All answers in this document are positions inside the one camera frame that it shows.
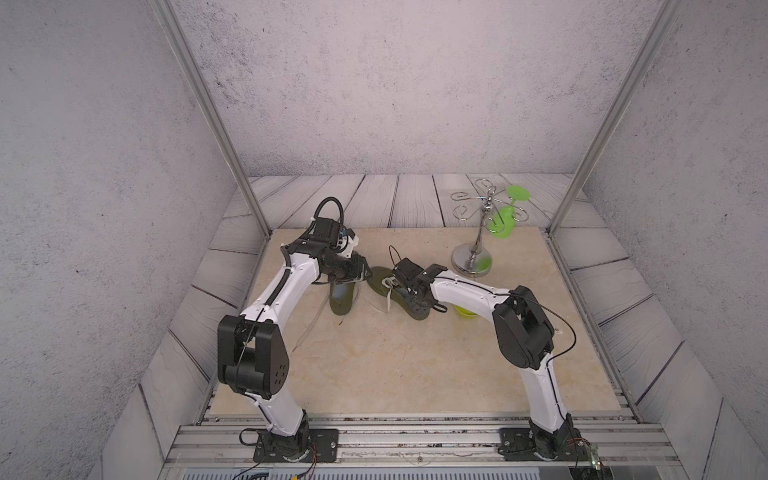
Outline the olive green shoe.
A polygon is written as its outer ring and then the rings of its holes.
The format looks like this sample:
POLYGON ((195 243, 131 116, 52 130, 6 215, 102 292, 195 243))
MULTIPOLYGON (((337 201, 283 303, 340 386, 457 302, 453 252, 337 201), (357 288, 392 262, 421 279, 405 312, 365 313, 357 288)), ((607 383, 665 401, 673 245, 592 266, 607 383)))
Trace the olive green shoe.
POLYGON ((356 283, 332 283, 330 285, 329 306, 337 316, 347 315, 355 302, 356 283))
POLYGON ((399 305, 411 318, 417 321, 425 320, 431 307, 420 303, 415 296, 395 277, 393 270, 375 266, 367 279, 368 286, 378 295, 387 300, 388 309, 392 303, 399 305))

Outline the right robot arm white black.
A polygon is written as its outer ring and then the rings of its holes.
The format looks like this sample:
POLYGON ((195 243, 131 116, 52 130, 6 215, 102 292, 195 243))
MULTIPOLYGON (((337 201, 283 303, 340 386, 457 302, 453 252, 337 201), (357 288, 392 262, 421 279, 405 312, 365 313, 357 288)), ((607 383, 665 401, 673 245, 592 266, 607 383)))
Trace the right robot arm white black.
POLYGON ((439 264, 422 268, 408 258, 392 270, 385 268, 382 277, 371 279, 369 285, 390 301, 400 298, 401 307, 417 320, 451 304, 493 324, 502 356, 521 375, 530 410, 529 439, 516 450, 502 447, 503 456, 531 453, 552 461, 578 446, 576 428, 553 371, 555 329, 530 289, 522 285, 512 290, 494 288, 439 264))

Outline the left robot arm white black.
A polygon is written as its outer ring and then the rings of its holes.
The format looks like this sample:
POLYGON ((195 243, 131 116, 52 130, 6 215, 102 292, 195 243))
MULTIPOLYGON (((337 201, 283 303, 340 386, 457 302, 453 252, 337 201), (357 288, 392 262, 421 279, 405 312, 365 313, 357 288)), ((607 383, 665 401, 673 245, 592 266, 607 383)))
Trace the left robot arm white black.
POLYGON ((242 313, 219 322, 218 379, 250 399, 267 423, 258 433, 255 461, 316 458, 316 433, 286 385, 290 357, 283 331, 313 285, 329 287, 327 303, 335 315, 351 311, 356 285, 372 275, 365 257, 355 250, 358 242, 342 218, 314 212, 307 229, 281 246, 281 268, 266 289, 242 313))

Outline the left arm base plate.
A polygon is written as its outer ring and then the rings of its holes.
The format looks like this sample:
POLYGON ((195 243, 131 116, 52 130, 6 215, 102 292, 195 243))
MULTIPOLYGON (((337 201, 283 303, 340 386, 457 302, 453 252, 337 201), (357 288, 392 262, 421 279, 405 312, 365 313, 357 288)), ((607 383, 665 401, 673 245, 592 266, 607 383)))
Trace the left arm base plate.
POLYGON ((258 431, 253 460, 257 463, 334 463, 337 460, 337 429, 300 428, 295 435, 282 436, 258 431))

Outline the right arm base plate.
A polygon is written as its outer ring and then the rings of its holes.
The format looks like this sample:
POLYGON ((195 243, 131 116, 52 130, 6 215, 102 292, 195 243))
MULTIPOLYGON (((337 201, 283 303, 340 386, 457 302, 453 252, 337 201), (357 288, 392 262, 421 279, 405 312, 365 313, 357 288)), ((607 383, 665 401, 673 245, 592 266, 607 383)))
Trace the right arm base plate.
POLYGON ((553 434, 538 427, 502 428, 497 452, 505 461, 589 463, 590 449, 578 434, 567 426, 553 434))

